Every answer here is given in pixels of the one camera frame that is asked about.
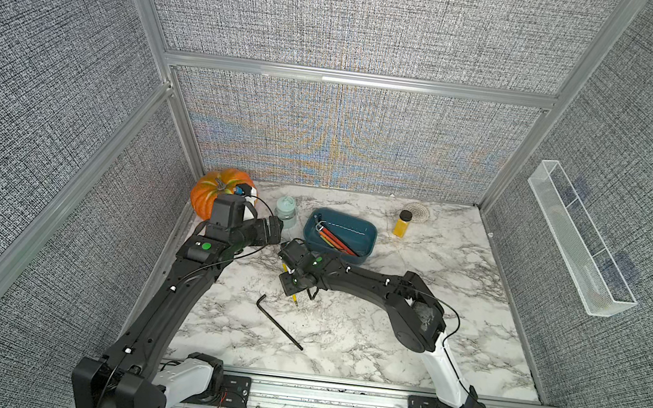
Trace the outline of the yellow sleeved hex key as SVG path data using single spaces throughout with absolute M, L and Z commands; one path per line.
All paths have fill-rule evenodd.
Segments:
M 284 293 L 293 298 L 294 303 L 297 305 L 297 294 L 303 290 L 300 280 L 300 273 L 295 269 L 283 263 L 283 272 L 279 275 Z

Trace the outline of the orange sleeved hex key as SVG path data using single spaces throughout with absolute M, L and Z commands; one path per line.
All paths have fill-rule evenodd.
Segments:
M 318 232 L 318 235 L 320 235 L 320 237 L 325 242 L 327 242 L 329 246 L 337 249 L 338 251 L 342 251 L 345 253 L 349 251 L 348 248 L 345 246 L 345 244 L 340 239 L 335 237 L 335 235 L 332 234 L 332 232 L 329 231 L 328 228 L 323 225 L 323 223 L 317 223 L 316 228 L 317 228 L 316 231 Z

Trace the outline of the lime green sleeved hex key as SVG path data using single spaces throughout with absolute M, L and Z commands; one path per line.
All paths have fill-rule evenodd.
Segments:
M 325 233 L 318 233 L 318 237 L 330 248 L 337 250 L 335 243 L 332 242 Z

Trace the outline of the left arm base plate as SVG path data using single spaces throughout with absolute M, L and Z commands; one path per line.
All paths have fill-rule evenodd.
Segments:
M 190 396 L 184 402 L 212 407 L 221 404 L 227 408 L 245 408 L 251 386 L 252 378 L 224 375 L 222 380 L 211 380 L 208 391 Z

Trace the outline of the red sleeved hex key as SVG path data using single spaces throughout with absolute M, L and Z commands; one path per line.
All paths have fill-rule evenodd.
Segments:
M 328 246 L 336 249 L 339 252 L 343 252 L 346 255 L 351 255 L 352 257 L 358 257 L 358 254 L 355 253 L 355 251 L 348 246 L 344 242 L 344 240 L 340 239 L 335 235 L 333 232 L 327 228 L 324 223 L 317 223 L 316 224 L 316 232 L 318 233 L 319 237 L 324 240 L 328 244 Z

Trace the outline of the long black hex key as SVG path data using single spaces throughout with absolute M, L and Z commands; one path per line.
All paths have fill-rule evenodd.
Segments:
M 321 219 L 321 217 L 320 217 L 319 215 L 316 215 L 316 216 L 315 216 L 315 221 L 316 221 L 316 223 L 315 223 L 315 228 L 316 228 L 317 223 L 322 223 L 324 226 L 326 226 L 326 227 L 328 228 L 329 231 L 331 231 L 331 230 L 329 229 L 329 227 L 324 223 L 324 220 Z

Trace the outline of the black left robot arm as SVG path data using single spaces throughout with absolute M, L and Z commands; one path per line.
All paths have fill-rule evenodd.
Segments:
M 167 278 L 140 315 L 99 359 L 84 358 L 71 380 L 76 408 L 169 408 L 222 397 L 223 362 L 190 354 L 174 372 L 164 354 L 196 302 L 247 247 L 259 251 L 282 239 L 276 215 L 246 218 L 254 208 L 240 195 L 214 201 L 208 220 L 183 243 Z

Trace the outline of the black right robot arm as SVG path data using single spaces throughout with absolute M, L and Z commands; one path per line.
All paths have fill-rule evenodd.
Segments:
M 343 292 L 384 310 L 397 341 L 421 357 L 431 377 L 436 393 L 432 408 L 486 408 L 455 365 L 443 307 L 420 276 L 369 271 L 335 253 L 314 253 L 298 239 L 282 243 L 278 256 L 287 267 L 280 275 L 285 294 Z

